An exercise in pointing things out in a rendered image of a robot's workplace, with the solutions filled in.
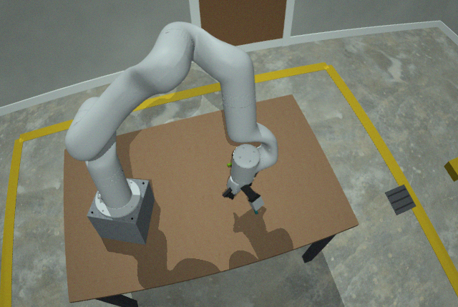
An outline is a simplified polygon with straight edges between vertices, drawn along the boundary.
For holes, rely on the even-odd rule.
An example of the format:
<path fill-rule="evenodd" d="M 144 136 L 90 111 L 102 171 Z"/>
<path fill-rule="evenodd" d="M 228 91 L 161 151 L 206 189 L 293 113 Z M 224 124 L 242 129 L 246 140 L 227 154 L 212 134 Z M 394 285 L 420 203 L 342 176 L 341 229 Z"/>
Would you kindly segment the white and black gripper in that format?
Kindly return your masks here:
<path fill-rule="evenodd" d="M 224 198 L 231 198 L 233 200 L 234 198 L 234 195 L 239 193 L 241 191 L 241 187 L 244 186 L 244 185 L 239 185 L 237 183 L 235 183 L 232 179 L 232 177 L 230 176 L 229 180 L 228 180 L 228 183 L 227 183 L 227 188 L 228 190 L 226 190 L 224 193 L 223 193 L 223 197 Z M 231 192 L 232 191 L 232 192 Z M 230 197 L 228 197 L 230 196 Z"/>

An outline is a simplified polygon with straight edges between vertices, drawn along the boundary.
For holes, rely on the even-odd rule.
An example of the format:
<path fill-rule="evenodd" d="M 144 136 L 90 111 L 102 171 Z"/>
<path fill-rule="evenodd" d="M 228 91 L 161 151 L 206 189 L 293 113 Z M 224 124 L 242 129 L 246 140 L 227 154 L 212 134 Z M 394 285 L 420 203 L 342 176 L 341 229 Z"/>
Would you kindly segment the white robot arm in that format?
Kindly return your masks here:
<path fill-rule="evenodd" d="M 118 127 L 146 99 L 176 88 L 186 78 L 192 61 L 220 83 L 229 138 L 238 143 L 261 142 L 259 147 L 236 147 L 231 177 L 244 185 L 240 189 L 252 209 L 257 211 L 264 205 L 248 184 L 257 172 L 276 164 L 278 142 L 256 120 L 253 62 L 242 49 L 197 25 L 177 21 L 163 28 L 152 51 L 139 64 L 123 71 L 100 97 L 87 99 L 67 131 L 67 152 L 85 161 L 98 190 L 95 203 L 101 214 L 121 218 L 130 214 L 141 198 L 137 184 L 125 177 L 117 155 Z"/>

